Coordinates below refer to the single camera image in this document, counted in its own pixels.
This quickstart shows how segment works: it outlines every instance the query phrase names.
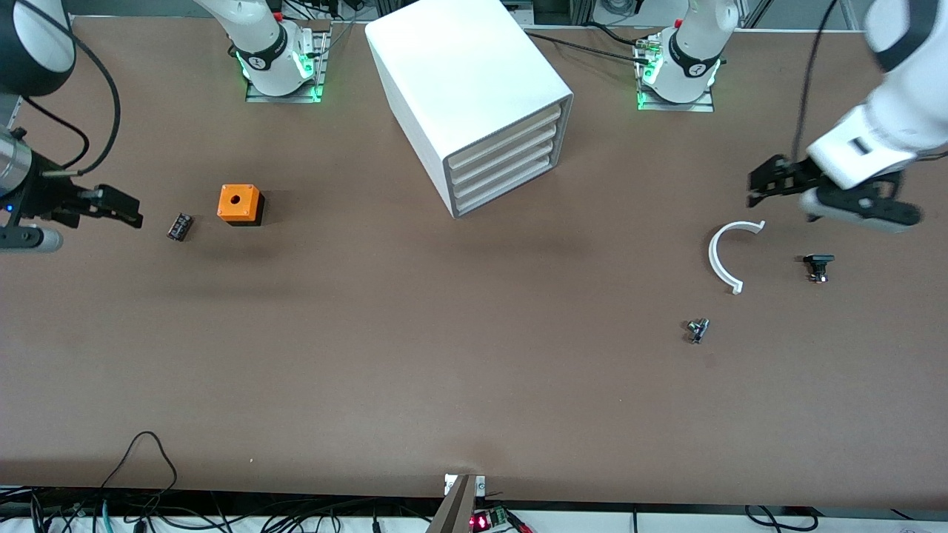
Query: metal cylinder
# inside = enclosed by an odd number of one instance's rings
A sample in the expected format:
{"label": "metal cylinder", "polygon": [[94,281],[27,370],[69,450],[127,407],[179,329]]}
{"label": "metal cylinder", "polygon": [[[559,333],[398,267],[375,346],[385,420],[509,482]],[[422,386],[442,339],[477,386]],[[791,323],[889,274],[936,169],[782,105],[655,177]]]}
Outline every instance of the metal cylinder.
{"label": "metal cylinder", "polygon": [[22,141],[0,128],[0,198],[16,189],[27,177],[33,152]]}

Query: black electronic component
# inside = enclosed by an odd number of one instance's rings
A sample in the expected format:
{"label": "black electronic component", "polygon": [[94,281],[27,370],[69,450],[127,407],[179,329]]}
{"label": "black electronic component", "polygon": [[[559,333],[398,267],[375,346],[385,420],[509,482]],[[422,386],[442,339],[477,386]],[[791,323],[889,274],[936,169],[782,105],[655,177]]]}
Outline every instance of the black electronic component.
{"label": "black electronic component", "polygon": [[108,185],[89,190],[73,183],[69,176],[45,175],[62,168],[37,152],[31,153],[22,182],[0,202],[9,213],[7,224],[0,227],[0,232],[18,237],[0,239],[0,249],[36,248],[42,244],[42,239],[38,238],[42,235],[34,234],[36,229],[20,226],[24,218],[52,220],[77,228],[80,218],[89,216],[112,218],[133,228],[141,228],[143,217],[138,212],[138,200]]}
{"label": "black electronic component", "polygon": [[824,284],[827,278],[827,263],[836,259],[835,256],[827,253],[812,253],[803,258],[803,262],[810,266],[810,281],[816,284]]}
{"label": "black electronic component", "polygon": [[[902,172],[896,172],[877,175],[843,190],[809,157],[791,163],[785,156],[773,156],[748,175],[747,207],[752,208],[770,196],[816,189],[816,201],[824,208],[850,213],[859,220],[875,219],[908,228],[921,221],[921,210],[896,199],[901,184]],[[811,213],[810,221],[819,218]]]}
{"label": "black electronic component", "polygon": [[188,230],[191,229],[191,224],[193,223],[194,217],[182,212],[174,221],[172,228],[168,230],[168,238],[180,243],[184,240],[185,235],[188,234]]}
{"label": "black electronic component", "polygon": [[691,321],[688,323],[688,331],[691,332],[691,343],[692,344],[701,344],[702,339],[704,339],[704,332],[708,329],[708,324],[711,321],[708,319],[699,319],[697,321]]}

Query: black cable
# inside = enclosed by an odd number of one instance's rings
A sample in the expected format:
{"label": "black cable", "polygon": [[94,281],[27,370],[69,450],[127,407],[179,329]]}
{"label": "black cable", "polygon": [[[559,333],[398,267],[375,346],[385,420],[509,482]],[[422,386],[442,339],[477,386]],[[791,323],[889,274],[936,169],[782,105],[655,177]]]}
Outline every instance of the black cable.
{"label": "black cable", "polygon": [[308,4],[306,4],[305,2],[303,2],[303,1],[301,1],[301,0],[285,0],[285,1],[286,1],[287,3],[291,3],[291,4],[296,4],[296,5],[298,5],[298,6],[302,6],[302,7],[305,8],[305,9],[310,9],[310,10],[312,10],[312,11],[318,11],[318,12],[320,12],[320,13],[326,13],[327,15],[330,15],[330,16],[332,16],[333,18],[337,18],[337,17],[338,17],[338,18],[342,18],[341,16],[339,16],[338,13],[333,13],[333,12],[331,12],[331,11],[328,10],[328,9],[323,9],[323,8],[318,7],[318,6],[311,6],[311,5],[308,5]]}
{"label": "black cable", "polygon": [[416,517],[418,517],[418,518],[424,520],[425,522],[431,524],[431,519],[430,519],[430,518],[428,518],[427,516],[421,514],[421,513],[418,512],[418,511],[412,509],[411,507],[408,507],[407,505],[399,505],[398,507],[401,508],[401,509],[407,510],[409,513],[411,513],[411,514],[415,515]]}
{"label": "black cable", "polygon": [[[149,432],[149,431],[139,432],[137,435],[132,437],[132,442],[130,442],[128,445],[128,448],[125,449],[125,453],[122,455],[121,460],[118,461],[118,464],[116,465],[116,467],[112,469],[109,475],[105,478],[105,481],[103,481],[102,484],[99,485],[99,489],[96,490],[95,492],[94,501],[97,501],[99,499],[99,497],[101,496],[102,490],[105,488],[105,486],[108,485],[109,481],[111,481],[112,478],[115,477],[117,473],[119,473],[119,470],[121,470],[121,468],[125,466],[125,462],[128,461],[129,456],[132,454],[132,448],[135,446],[135,443],[138,441],[138,439],[142,435],[149,435],[155,440],[155,443],[158,445],[158,451],[161,452],[161,457],[164,458],[165,463],[167,463],[168,467],[172,470],[171,483],[168,485],[167,488],[163,488],[159,492],[154,494],[152,498],[149,499],[148,503],[143,507],[143,509],[147,509],[149,508],[149,506],[151,506],[152,511],[149,511],[149,512],[153,512],[154,508],[156,508],[158,503],[160,503],[161,501],[161,495],[167,492],[168,490],[170,490],[172,487],[174,487],[174,484],[177,483],[177,468],[174,467],[174,463],[172,463],[172,460],[168,457],[168,453],[165,452],[165,447],[161,444],[161,439],[158,438],[158,435],[156,435],[155,432]],[[82,501],[77,506],[76,510],[65,521],[65,525],[63,526],[63,531],[61,531],[60,533],[68,533],[69,531],[72,530],[71,529],[72,521],[76,518],[76,516],[79,515],[80,510],[89,501],[89,498],[90,496],[86,496],[85,498],[82,499]],[[142,513],[139,515],[138,522],[141,522],[142,518],[147,518],[148,514],[149,513],[143,510]]]}
{"label": "black cable", "polygon": [[[754,516],[753,514],[751,514],[751,507],[759,507],[760,510],[764,511],[764,514],[767,515],[767,518],[769,518],[770,521],[764,522],[760,520],[759,518],[757,518],[756,516]],[[784,529],[787,529],[789,531],[801,531],[805,533],[807,531],[813,531],[820,525],[820,519],[817,518],[816,515],[811,515],[811,518],[813,518],[813,523],[805,527],[782,524],[776,520],[776,518],[774,517],[774,513],[772,513],[770,509],[768,509],[764,505],[745,505],[744,514],[746,514],[747,518],[751,519],[751,522],[753,522],[754,524],[763,525],[764,527],[772,527],[776,533],[782,533]]]}
{"label": "black cable", "polygon": [[914,518],[912,518],[912,517],[908,516],[907,514],[905,514],[905,513],[901,512],[901,511],[899,511],[898,509],[889,509],[889,510],[892,511],[892,512],[894,512],[895,514],[901,516],[902,518],[904,518],[904,519],[906,519],[906,520],[915,520]]}
{"label": "black cable", "polygon": [[290,2],[289,0],[285,0],[283,3],[286,4],[287,6],[289,6],[293,11],[299,13],[299,14],[302,16],[303,20],[316,20],[316,19],[313,18],[313,14],[312,14],[312,13],[310,13],[309,15],[303,13],[302,11],[300,11],[299,9],[297,9],[296,6],[293,5],[293,2]]}
{"label": "black cable", "polygon": [[121,456],[121,460],[118,461],[118,464],[116,465],[116,467],[112,469],[112,472],[109,473],[108,477],[105,478],[105,481],[103,481],[102,484],[99,486],[100,490],[105,488],[105,486],[108,485],[110,481],[112,481],[112,478],[115,477],[117,473],[119,473],[119,470],[121,470],[121,468],[125,466],[125,461],[128,461],[129,456],[132,454],[132,448],[135,447],[135,443],[143,435],[148,435],[155,440],[155,444],[158,445],[158,451],[161,453],[161,458],[165,460],[165,463],[168,464],[168,468],[172,470],[171,483],[168,484],[167,488],[161,489],[159,494],[168,492],[169,490],[171,490],[172,487],[174,487],[174,485],[177,483],[177,469],[174,467],[174,463],[172,463],[172,460],[168,457],[168,453],[165,452],[165,447],[161,444],[161,439],[158,438],[158,435],[156,435],[155,432],[150,432],[148,430],[145,430],[144,432],[139,432],[137,435],[132,437],[132,442],[129,443],[128,448],[125,450],[125,453]]}
{"label": "black cable", "polygon": [[830,14],[833,8],[836,7],[836,2],[838,1],[839,0],[831,0],[829,2],[826,12],[823,13],[823,20],[820,21],[820,26],[816,29],[816,36],[813,37],[813,47],[810,50],[810,58],[807,60],[806,74],[803,76],[803,93],[800,95],[800,114],[796,118],[796,133],[793,134],[793,148],[790,151],[791,163],[796,162],[796,157],[800,153],[800,140],[803,138],[803,123],[807,119],[807,101],[810,99],[810,81],[813,75],[813,64],[816,62],[816,52],[820,47],[820,41],[823,39],[823,30],[826,29],[827,21],[830,19]]}
{"label": "black cable", "polygon": [[214,501],[214,506],[217,507],[217,514],[221,515],[221,520],[224,521],[224,526],[228,529],[228,533],[234,533],[234,530],[230,528],[228,524],[228,517],[224,515],[224,511],[221,509],[220,504],[217,503],[217,497],[214,496],[214,491],[210,491],[210,499]]}
{"label": "black cable", "polygon": [[92,63],[95,64],[95,66],[99,69],[99,72],[102,73],[102,77],[105,78],[105,82],[108,83],[109,85],[109,91],[112,93],[112,109],[113,109],[112,131],[109,133],[109,139],[105,142],[105,146],[102,148],[102,151],[101,153],[99,153],[99,156],[96,157],[96,159],[92,161],[92,163],[89,166],[85,167],[84,169],[76,171],[76,175],[88,174],[94,171],[96,168],[99,167],[99,165],[102,164],[105,158],[109,155],[109,152],[112,151],[112,146],[116,142],[116,137],[119,136],[119,125],[121,124],[121,102],[119,101],[119,88],[116,87],[115,80],[112,78],[112,75],[109,74],[109,71],[107,68],[105,68],[105,65],[102,64],[102,61],[100,61],[99,57],[92,51],[91,48],[89,48],[89,46],[87,46],[82,41],[82,39],[80,39],[79,37],[76,37],[72,33],[72,31],[65,28],[62,24],[59,23],[59,21],[49,16],[49,14],[47,14],[42,9],[39,9],[36,6],[34,6],[31,2],[29,2],[29,0],[14,0],[14,1],[19,2],[20,4],[23,4],[29,10],[33,11],[37,15],[40,15],[40,18],[50,23],[54,28],[59,30],[63,35],[65,35],[69,39],[72,39],[72,42],[75,43],[76,46],[78,46],[83,52],[85,52],[85,55],[89,56],[89,59],[92,60]]}
{"label": "black cable", "polygon": [[86,154],[89,153],[89,137],[85,134],[85,132],[84,132],[83,130],[81,130],[81,129],[79,129],[78,127],[76,127],[76,126],[70,124],[69,122],[66,122],[65,120],[61,119],[60,117],[58,117],[58,116],[57,116],[55,113],[53,113],[52,111],[49,111],[48,109],[46,109],[45,107],[43,107],[43,106],[40,105],[39,103],[36,103],[35,101],[33,101],[33,99],[30,98],[29,96],[24,96],[24,97],[23,97],[23,101],[25,101],[25,102],[28,103],[29,105],[33,106],[33,109],[39,111],[40,113],[43,113],[43,114],[46,115],[49,119],[51,119],[51,120],[53,120],[53,121],[55,121],[55,122],[58,122],[60,125],[64,126],[65,128],[72,130],[76,135],[78,135],[80,138],[82,138],[82,151],[79,152],[79,155],[78,155],[78,156],[75,156],[75,157],[73,157],[72,159],[69,159],[69,160],[63,165],[63,168],[64,168],[64,169],[67,169],[67,168],[73,166],[73,165],[76,164],[80,159],[82,159],[83,157],[85,157]]}
{"label": "black cable", "polygon": [[636,41],[632,41],[632,40],[630,40],[630,39],[625,39],[625,38],[623,38],[623,37],[619,37],[618,35],[615,34],[614,31],[612,31],[611,29],[609,29],[609,27],[606,26],[605,24],[599,24],[599,23],[597,23],[597,22],[591,20],[591,21],[589,21],[588,23],[586,23],[586,24],[583,25],[583,26],[592,26],[593,28],[599,28],[599,29],[605,31],[605,32],[606,32],[606,35],[609,35],[613,40],[618,41],[618,42],[622,43],[623,45],[635,46],[635,44],[636,44]]}
{"label": "black cable", "polygon": [[29,492],[29,519],[33,524],[33,533],[46,533],[43,529],[43,506],[32,490]]}
{"label": "black cable", "polygon": [[542,39],[543,41],[549,41],[549,42],[551,42],[551,43],[556,43],[556,44],[558,44],[558,45],[569,46],[570,48],[576,48],[577,50],[584,50],[584,51],[587,51],[587,52],[591,52],[591,53],[593,53],[593,54],[599,54],[599,55],[603,55],[603,56],[607,56],[607,57],[612,57],[612,58],[616,58],[616,59],[622,59],[622,60],[631,61],[631,62],[633,62],[633,63],[638,63],[638,64],[648,64],[648,60],[645,59],[645,58],[634,58],[634,57],[632,57],[632,56],[624,56],[624,55],[622,55],[622,54],[614,54],[614,53],[612,53],[612,52],[607,52],[606,50],[600,50],[600,49],[597,49],[597,48],[590,48],[590,47],[588,47],[588,46],[577,45],[576,43],[570,43],[569,41],[562,41],[562,40],[560,40],[560,39],[557,39],[556,37],[547,37],[546,35],[540,35],[540,34],[538,34],[538,33],[531,33],[531,32],[529,32],[529,31],[526,31],[526,32],[524,32],[524,33],[526,33],[527,35],[533,37],[534,39]]}
{"label": "black cable", "polygon": [[[159,507],[157,507],[157,508],[155,509],[155,513],[153,513],[153,514],[154,514],[154,516],[155,516],[156,518],[158,518],[159,520],[161,520],[161,521],[164,522],[165,524],[168,524],[168,525],[170,525],[170,526],[172,526],[172,527],[177,527],[177,528],[180,528],[180,529],[186,529],[186,530],[189,530],[189,531],[206,531],[206,530],[209,530],[209,529],[220,529],[221,531],[226,531],[226,530],[224,529],[225,526],[227,526],[227,525],[229,525],[229,524],[236,524],[236,523],[240,522],[241,520],[245,520],[245,519],[247,519],[247,518],[249,518],[249,517],[251,517],[251,516],[257,516],[257,515],[259,515],[259,513],[260,513],[261,511],[264,511],[264,510],[266,510],[266,509],[269,509],[269,508],[272,508],[272,507],[275,507],[275,506],[278,506],[278,505],[297,504],[297,505],[292,505],[292,506],[291,506],[290,508],[288,508],[288,509],[285,509],[285,510],[283,510],[283,511],[280,511],[280,513],[285,513],[285,514],[287,514],[288,516],[284,516],[284,517],[280,518],[280,519],[279,519],[277,522],[275,522],[275,523],[273,523],[273,521],[278,518],[279,514],[271,515],[271,516],[267,519],[267,521],[264,523],[264,527],[261,529],[261,533],[279,533],[279,532],[281,532],[281,531],[285,532],[285,531],[289,530],[289,528],[293,526],[292,521],[295,520],[295,519],[302,519],[302,520],[305,520],[305,519],[308,519],[308,518],[313,518],[313,517],[319,515],[320,513],[325,513],[325,512],[327,512],[327,511],[332,511],[332,510],[335,510],[335,509],[340,508],[340,507],[346,507],[346,506],[351,506],[351,505],[359,505],[359,504],[367,504],[367,503],[369,503],[369,502],[374,503],[374,502],[376,502],[377,500],[378,500],[378,498],[360,498],[360,499],[356,499],[356,500],[347,500],[347,501],[345,501],[345,502],[338,502],[338,503],[335,503],[335,504],[322,505],[322,506],[320,506],[320,507],[318,507],[318,508],[310,509],[310,510],[308,510],[308,511],[304,511],[302,508],[305,507],[307,504],[318,504],[318,503],[319,503],[319,500],[318,500],[318,499],[315,499],[315,498],[306,498],[306,499],[299,499],[299,500],[287,500],[287,501],[284,501],[284,502],[274,502],[274,503],[272,503],[272,504],[264,505],[263,507],[254,509],[254,510],[248,512],[247,514],[241,515],[241,516],[239,516],[239,517],[237,517],[237,518],[234,518],[234,519],[231,519],[231,520],[225,520],[224,522],[222,522],[222,523],[220,523],[220,524],[214,522],[213,520],[211,520],[211,519],[208,518],[207,516],[204,516],[204,515],[202,515],[202,514],[200,514],[200,513],[198,513],[198,512],[195,512],[195,511],[193,511],[193,510],[191,510],[191,509],[188,509],[188,508],[186,508],[186,507],[176,507],[176,506],[161,505],[161,506],[159,506]],[[192,515],[192,516],[195,516],[195,517],[198,517],[198,518],[204,520],[204,521],[207,522],[209,525],[190,525],[190,524],[181,524],[181,523],[178,523],[178,522],[174,522],[172,519],[170,519],[170,518],[164,516],[162,513],[158,512],[158,511],[160,511],[160,510],[170,510],[170,511],[176,511],[176,512],[186,512],[186,513],[188,513],[188,514],[190,514],[190,515]],[[338,523],[338,518],[334,518],[334,523]]]}
{"label": "black cable", "polygon": [[342,38],[345,36],[346,33],[349,33],[349,31],[352,30],[353,26],[356,24],[356,19],[357,19],[357,18],[358,18],[358,11],[356,11],[355,9],[353,9],[353,18],[352,18],[352,20],[349,21],[349,24],[346,25],[346,28],[345,28],[344,30],[342,30],[342,31],[339,33],[339,36],[338,36],[338,37],[332,39],[332,42],[329,43],[329,47],[326,48],[325,50],[323,50],[320,54],[318,54],[317,57],[319,57],[319,56],[321,56],[321,55],[328,54],[328,53],[329,53],[329,50],[332,50],[332,49],[333,49],[333,46],[335,46],[336,43],[338,43],[339,41],[341,41]]}

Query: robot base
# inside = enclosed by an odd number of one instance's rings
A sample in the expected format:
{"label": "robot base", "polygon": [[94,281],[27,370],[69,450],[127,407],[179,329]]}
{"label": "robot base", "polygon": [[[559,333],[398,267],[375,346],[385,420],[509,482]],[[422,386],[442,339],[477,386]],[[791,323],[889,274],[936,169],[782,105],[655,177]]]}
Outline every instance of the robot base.
{"label": "robot base", "polygon": [[[632,56],[636,58],[644,58],[650,62],[655,60],[656,48],[659,44],[661,34],[656,33],[654,35],[649,35],[645,41],[655,46],[650,46],[645,49],[640,49],[638,46],[632,50]],[[695,101],[690,101],[688,103],[675,103],[673,101],[665,100],[664,98],[658,96],[654,89],[649,87],[647,84],[642,82],[642,79],[646,76],[646,70],[649,68],[649,65],[644,64],[635,64],[635,85],[636,85],[636,94],[638,98],[638,108],[642,111],[697,111],[699,113],[711,113],[714,111],[714,101],[711,98],[711,87],[708,86],[704,90],[704,94],[701,95]]]}
{"label": "robot base", "polygon": [[332,27],[326,31],[315,32],[309,28],[304,28],[303,32],[307,39],[303,42],[302,52],[312,54],[314,58],[303,57],[301,68],[312,70],[313,77],[288,95],[267,96],[257,90],[245,75],[246,101],[268,103],[319,103],[322,101],[322,87],[326,81],[326,65],[329,63],[328,51],[332,43]]}

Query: small metal part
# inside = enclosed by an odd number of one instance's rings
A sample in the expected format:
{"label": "small metal part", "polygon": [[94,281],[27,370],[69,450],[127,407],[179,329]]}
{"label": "small metal part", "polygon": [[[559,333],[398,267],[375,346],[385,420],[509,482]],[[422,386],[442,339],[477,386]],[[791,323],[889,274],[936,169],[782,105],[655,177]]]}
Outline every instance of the small metal part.
{"label": "small metal part", "polygon": [[688,331],[691,332],[692,344],[702,343],[704,332],[707,331],[709,323],[711,323],[711,321],[708,319],[698,319],[697,321],[691,321],[688,323]]}
{"label": "small metal part", "polygon": [[194,217],[182,212],[178,215],[174,224],[172,224],[172,228],[168,230],[168,238],[180,243],[184,240],[185,235],[188,234],[188,230],[191,229],[191,224],[193,223]]}
{"label": "small metal part", "polygon": [[827,278],[827,263],[836,259],[836,256],[827,253],[812,253],[803,258],[803,262],[810,266],[810,281],[815,284],[824,284]]}

